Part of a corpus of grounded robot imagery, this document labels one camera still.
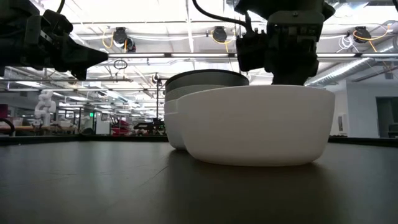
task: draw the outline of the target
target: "white bowl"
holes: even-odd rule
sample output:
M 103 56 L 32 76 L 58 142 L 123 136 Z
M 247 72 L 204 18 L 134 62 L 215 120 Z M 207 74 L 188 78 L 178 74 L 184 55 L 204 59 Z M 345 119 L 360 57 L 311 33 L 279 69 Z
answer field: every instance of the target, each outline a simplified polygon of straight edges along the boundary
M 292 166 L 318 159 L 327 144 L 335 95 L 304 86 L 239 86 L 178 100 L 180 131 L 201 161 Z
M 175 149 L 185 150 L 179 122 L 178 113 L 168 113 L 164 115 L 167 138 L 169 139 L 170 145 Z
M 170 100 L 164 103 L 164 113 L 176 113 L 177 112 L 177 100 Z

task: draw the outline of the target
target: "red object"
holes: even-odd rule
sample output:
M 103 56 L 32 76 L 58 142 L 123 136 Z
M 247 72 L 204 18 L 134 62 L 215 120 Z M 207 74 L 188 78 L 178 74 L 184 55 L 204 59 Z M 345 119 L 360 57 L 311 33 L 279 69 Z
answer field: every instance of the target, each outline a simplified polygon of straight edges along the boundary
M 112 125 L 112 132 L 113 132 L 113 136 L 120 136 L 120 135 L 127 135 L 130 133 L 129 130 L 129 123 L 125 122 L 125 121 L 121 121 L 118 120 L 118 122 L 120 123 L 115 123 L 114 125 Z
M 0 105 L 0 118 L 8 117 L 8 105 Z

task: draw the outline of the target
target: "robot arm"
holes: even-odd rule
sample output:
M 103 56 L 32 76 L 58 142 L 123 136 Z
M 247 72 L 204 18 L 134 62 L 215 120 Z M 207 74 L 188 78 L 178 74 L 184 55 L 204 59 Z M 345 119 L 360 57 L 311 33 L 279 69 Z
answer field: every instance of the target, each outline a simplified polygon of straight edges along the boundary
M 108 59 L 108 54 L 76 44 L 69 37 L 72 24 L 57 12 L 43 16 L 29 0 L 2 0 L 0 3 L 0 77 L 5 66 L 54 68 L 71 71 L 86 79 L 87 68 Z
M 273 85 L 303 85 L 317 74 L 317 42 L 323 22 L 335 13 L 324 0 L 238 0 L 234 9 L 245 14 L 245 22 L 212 15 L 192 1 L 206 16 L 246 28 L 236 39 L 242 71 L 264 67 L 274 74 Z M 248 11 L 268 20 L 267 33 L 252 29 Z
M 42 122 L 40 119 L 43 118 L 43 124 L 45 126 L 50 125 L 50 113 L 54 113 L 57 110 L 57 105 L 51 100 L 53 95 L 52 91 L 43 90 L 42 94 L 39 95 L 39 102 L 35 107 L 35 122 L 34 126 L 39 126 Z

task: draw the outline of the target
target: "yellow cable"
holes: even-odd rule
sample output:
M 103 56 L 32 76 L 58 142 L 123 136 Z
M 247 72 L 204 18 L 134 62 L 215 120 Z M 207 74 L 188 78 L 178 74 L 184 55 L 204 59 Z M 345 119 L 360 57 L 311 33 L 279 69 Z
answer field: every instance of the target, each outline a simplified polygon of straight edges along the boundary
M 369 41 L 369 43 L 371 44 L 373 50 L 374 50 L 375 52 L 377 52 L 377 50 L 376 50 L 376 48 L 374 47 L 373 43 L 372 43 L 371 41 Z M 386 66 L 386 68 L 388 68 L 388 69 L 390 70 L 390 72 L 392 72 L 391 67 L 388 66 L 386 62 L 383 62 L 383 64 Z
M 377 39 L 380 39 L 380 38 L 383 38 L 384 36 L 386 36 L 386 35 L 388 34 L 388 30 L 389 30 L 389 29 L 390 29 L 390 26 L 387 26 L 386 32 L 385 32 L 383 35 L 381 35 L 380 37 L 371 38 L 371 39 L 369 39 L 369 38 L 363 38 L 363 37 L 358 37 L 357 35 L 355 35 L 356 31 L 354 31 L 353 35 L 354 35 L 354 37 L 356 37 L 356 38 L 358 38 L 358 39 L 361 39 L 361 40 L 377 40 Z
M 377 50 L 376 50 L 376 48 L 374 47 L 373 43 L 372 43 L 371 41 L 369 41 L 369 43 L 371 44 L 373 50 L 374 50 L 375 52 L 377 52 Z
M 107 49 L 110 49 L 110 48 L 113 46 L 113 33 L 114 33 L 114 32 L 112 32 L 111 45 L 110 45 L 110 46 L 107 46 L 107 45 L 105 44 L 105 41 L 104 41 L 104 37 L 105 37 L 105 31 L 104 31 L 104 34 L 103 34 L 103 37 L 102 37 L 102 44 L 103 44 L 104 47 L 106 47 Z

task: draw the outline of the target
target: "stacked bowls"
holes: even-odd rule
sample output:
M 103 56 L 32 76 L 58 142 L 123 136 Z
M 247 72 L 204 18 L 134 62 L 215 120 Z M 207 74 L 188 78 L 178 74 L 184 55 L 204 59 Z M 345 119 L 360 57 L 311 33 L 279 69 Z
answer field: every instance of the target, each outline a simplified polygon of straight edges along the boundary
M 247 85 L 249 80 L 244 75 L 217 69 L 184 72 L 167 80 L 164 120 L 169 143 L 176 149 L 185 149 L 178 118 L 179 98 L 199 91 Z

